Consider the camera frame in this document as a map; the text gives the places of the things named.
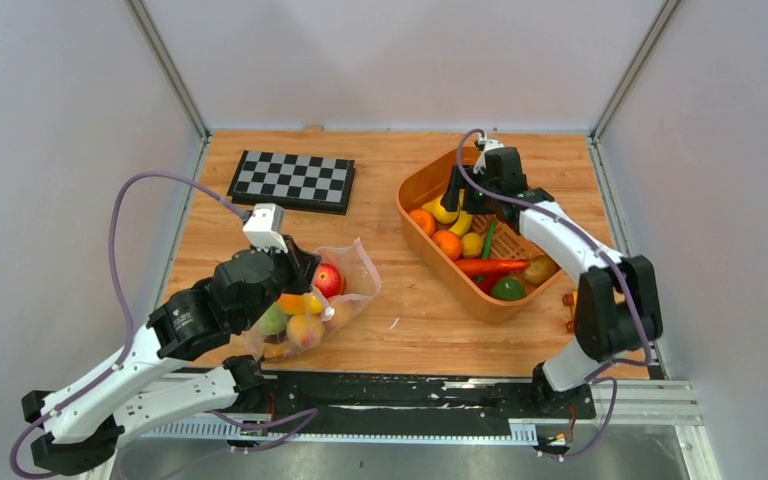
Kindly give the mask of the clear zip top bag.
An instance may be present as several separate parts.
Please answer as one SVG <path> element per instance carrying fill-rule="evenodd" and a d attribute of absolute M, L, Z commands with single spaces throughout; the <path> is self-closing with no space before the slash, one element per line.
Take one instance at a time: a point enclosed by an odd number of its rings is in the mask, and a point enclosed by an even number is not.
<path fill-rule="evenodd" d="M 316 315 L 318 315 L 323 322 L 327 321 L 333 315 L 333 303 L 341 300 L 350 300 L 354 302 L 355 306 L 355 317 L 352 319 L 354 320 L 375 298 L 375 296 L 380 293 L 381 290 L 380 275 L 371 258 L 364 249 L 364 245 L 360 239 L 355 239 L 353 243 L 347 247 L 320 247 L 316 250 L 316 253 L 321 256 L 321 263 L 330 263 L 335 265 L 343 274 L 346 282 L 345 291 L 342 295 L 334 296 L 328 299 L 319 293 L 313 286 L 313 290 L 310 293 L 313 293 L 325 307 L 322 313 Z M 328 332 L 326 330 L 322 341 L 327 339 L 336 331 Z M 289 342 L 292 344 L 287 339 L 285 331 L 279 335 L 264 336 L 258 332 L 254 326 L 250 330 L 244 332 L 241 337 L 241 341 L 247 353 L 252 354 L 262 360 L 264 360 L 262 357 L 262 348 L 264 343 Z M 293 347 L 295 349 L 295 353 L 292 356 L 296 356 L 316 348 L 313 347 L 311 349 L 302 350 L 295 345 L 293 345 Z"/>

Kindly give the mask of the brown toy potato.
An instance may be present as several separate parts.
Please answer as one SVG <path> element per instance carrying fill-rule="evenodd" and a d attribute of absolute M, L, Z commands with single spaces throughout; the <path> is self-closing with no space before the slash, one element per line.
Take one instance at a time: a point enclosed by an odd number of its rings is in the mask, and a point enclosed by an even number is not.
<path fill-rule="evenodd" d="M 539 286 L 559 270 L 560 267 L 548 255 L 539 255 L 529 260 L 529 265 L 522 272 L 522 278 L 530 285 Z"/>

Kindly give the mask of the orange toy sausage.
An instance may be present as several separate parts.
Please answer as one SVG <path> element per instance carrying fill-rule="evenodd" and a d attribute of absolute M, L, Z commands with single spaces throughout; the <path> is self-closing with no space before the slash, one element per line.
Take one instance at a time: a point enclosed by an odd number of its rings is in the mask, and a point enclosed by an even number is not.
<path fill-rule="evenodd" d="M 262 357 L 266 361 L 278 361 L 292 356 L 295 349 L 289 342 L 264 343 Z"/>

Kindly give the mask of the black white checkerboard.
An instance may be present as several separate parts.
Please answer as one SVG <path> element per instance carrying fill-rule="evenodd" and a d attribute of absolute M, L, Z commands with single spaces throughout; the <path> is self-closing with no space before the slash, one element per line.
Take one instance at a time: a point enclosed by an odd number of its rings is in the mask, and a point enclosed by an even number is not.
<path fill-rule="evenodd" d="M 344 215 L 355 173 L 349 159 L 245 150 L 227 195 L 236 204 Z"/>

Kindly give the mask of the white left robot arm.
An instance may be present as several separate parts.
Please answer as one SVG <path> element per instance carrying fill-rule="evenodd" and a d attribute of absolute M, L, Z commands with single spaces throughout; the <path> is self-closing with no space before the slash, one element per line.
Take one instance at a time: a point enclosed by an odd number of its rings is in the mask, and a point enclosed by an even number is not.
<path fill-rule="evenodd" d="M 258 411 L 266 400 L 260 363 L 232 356 L 198 378 L 146 392 L 146 386 L 251 329 L 283 294 L 312 289 L 322 262 L 289 235 L 284 249 L 249 247 L 218 264 L 212 276 L 172 295 L 131 340 L 72 385 L 33 390 L 22 399 L 37 472 L 73 476 L 110 459 L 131 440 L 165 423 L 232 405 Z"/>

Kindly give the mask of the small yellow toy fruit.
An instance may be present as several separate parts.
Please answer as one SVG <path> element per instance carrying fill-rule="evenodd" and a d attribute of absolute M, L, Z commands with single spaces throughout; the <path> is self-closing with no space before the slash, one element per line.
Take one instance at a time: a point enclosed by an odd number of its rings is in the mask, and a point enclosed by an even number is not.
<path fill-rule="evenodd" d="M 463 258 L 478 258 L 482 255 L 485 239 L 476 232 L 468 232 L 461 238 Z"/>

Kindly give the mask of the green toy bean pod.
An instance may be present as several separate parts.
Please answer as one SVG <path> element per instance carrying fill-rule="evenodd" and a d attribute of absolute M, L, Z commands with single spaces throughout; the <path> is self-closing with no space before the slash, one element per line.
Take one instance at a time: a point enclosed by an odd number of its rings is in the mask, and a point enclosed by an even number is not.
<path fill-rule="evenodd" d="M 489 258 L 489 255 L 491 253 L 492 243 L 494 240 L 495 231 L 496 231 L 496 224 L 497 224 L 497 220 L 493 218 L 487 226 L 485 236 L 484 236 L 484 243 L 481 250 L 482 259 Z"/>

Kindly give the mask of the yellow brick toy car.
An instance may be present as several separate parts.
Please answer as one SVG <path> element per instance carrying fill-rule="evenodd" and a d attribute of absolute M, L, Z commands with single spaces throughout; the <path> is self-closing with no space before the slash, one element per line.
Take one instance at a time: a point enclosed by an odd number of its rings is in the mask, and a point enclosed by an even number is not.
<path fill-rule="evenodd" d="M 566 330 L 568 333 L 573 334 L 575 331 L 575 318 L 578 300 L 578 290 L 574 289 L 569 293 L 562 296 L 562 304 L 569 309 L 570 318 L 566 322 Z"/>

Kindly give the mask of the green toy lime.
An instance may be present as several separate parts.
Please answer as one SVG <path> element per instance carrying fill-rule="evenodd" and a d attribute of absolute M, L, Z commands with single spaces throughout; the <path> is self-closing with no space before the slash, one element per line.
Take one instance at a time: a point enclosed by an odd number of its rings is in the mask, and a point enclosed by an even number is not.
<path fill-rule="evenodd" d="M 527 296 L 524 285 L 513 277 L 500 278 L 491 288 L 490 296 L 499 301 L 514 302 Z"/>

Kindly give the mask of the orange toy fruit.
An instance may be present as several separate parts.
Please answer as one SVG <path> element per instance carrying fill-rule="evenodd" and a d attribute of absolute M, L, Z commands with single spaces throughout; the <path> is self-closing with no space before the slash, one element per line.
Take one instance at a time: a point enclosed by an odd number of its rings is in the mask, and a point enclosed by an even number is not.
<path fill-rule="evenodd" d="M 431 236 L 432 242 L 450 260 L 458 260 L 463 253 L 461 238 L 449 230 L 438 230 Z"/>
<path fill-rule="evenodd" d="M 426 236 L 432 237 L 436 232 L 436 220 L 430 212 L 414 209 L 408 213 L 408 216 Z"/>

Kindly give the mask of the orange plastic basket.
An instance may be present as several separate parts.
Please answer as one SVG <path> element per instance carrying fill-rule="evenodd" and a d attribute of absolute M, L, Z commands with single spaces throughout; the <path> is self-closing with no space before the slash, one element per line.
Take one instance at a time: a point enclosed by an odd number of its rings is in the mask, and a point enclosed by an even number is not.
<path fill-rule="evenodd" d="M 522 299 L 500 300 L 481 290 L 473 281 L 480 275 L 464 274 L 432 241 L 431 237 L 410 218 L 410 211 L 419 209 L 425 203 L 442 195 L 448 186 L 452 167 L 456 163 L 456 152 L 451 150 L 408 175 L 399 185 L 396 193 L 397 210 L 401 215 L 402 233 L 408 246 L 428 266 L 440 282 L 457 298 L 463 309 L 477 320 L 486 323 L 507 321 L 528 303 L 534 301 L 549 285 L 564 277 L 559 267 L 552 276 L 540 284 L 525 281 L 520 271 L 511 272 L 509 277 L 523 284 L 525 295 Z M 488 231 L 491 216 L 475 217 L 470 225 L 471 232 L 484 236 Z M 516 235 L 510 227 L 496 224 L 489 258 L 493 260 L 529 260 L 545 255 L 537 245 Z"/>

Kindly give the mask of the green toy cabbage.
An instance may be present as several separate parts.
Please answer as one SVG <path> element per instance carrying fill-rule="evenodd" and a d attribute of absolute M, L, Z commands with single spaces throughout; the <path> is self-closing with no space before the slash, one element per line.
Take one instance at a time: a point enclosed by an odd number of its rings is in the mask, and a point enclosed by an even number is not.
<path fill-rule="evenodd" d="M 288 315 L 273 304 L 255 323 L 254 328 L 264 336 L 279 335 L 285 331 L 287 322 Z"/>

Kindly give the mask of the red toy apple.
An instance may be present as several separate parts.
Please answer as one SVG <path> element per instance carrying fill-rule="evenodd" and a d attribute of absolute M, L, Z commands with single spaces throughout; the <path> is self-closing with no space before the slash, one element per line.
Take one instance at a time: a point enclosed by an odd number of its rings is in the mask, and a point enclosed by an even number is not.
<path fill-rule="evenodd" d="M 333 264 L 321 263 L 314 274 L 314 288 L 326 299 L 342 295 L 346 282 L 343 274 Z"/>

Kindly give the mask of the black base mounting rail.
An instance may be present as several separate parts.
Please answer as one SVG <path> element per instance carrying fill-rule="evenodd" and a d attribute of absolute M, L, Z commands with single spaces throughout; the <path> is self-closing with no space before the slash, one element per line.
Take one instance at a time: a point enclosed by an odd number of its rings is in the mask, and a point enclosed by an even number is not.
<path fill-rule="evenodd" d="M 512 420 L 566 428 L 596 416 L 591 391 L 552 394 L 528 378 L 476 378 L 272 371 L 224 414 L 278 420 L 304 410 L 316 415 L 305 434 L 490 437 Z"/>

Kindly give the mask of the pink toy peach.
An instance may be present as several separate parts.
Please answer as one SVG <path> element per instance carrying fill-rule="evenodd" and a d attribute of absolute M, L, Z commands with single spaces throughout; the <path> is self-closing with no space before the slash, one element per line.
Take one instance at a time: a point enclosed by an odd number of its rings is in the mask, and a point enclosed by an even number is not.
<path fill-rule="evenodd" d="M 328 332 L 336 331 L 348 324 L 355 317 L 354 302 L 350 300 L 341 300 L 332 304 L 333 315 L 324 321 Z"/>

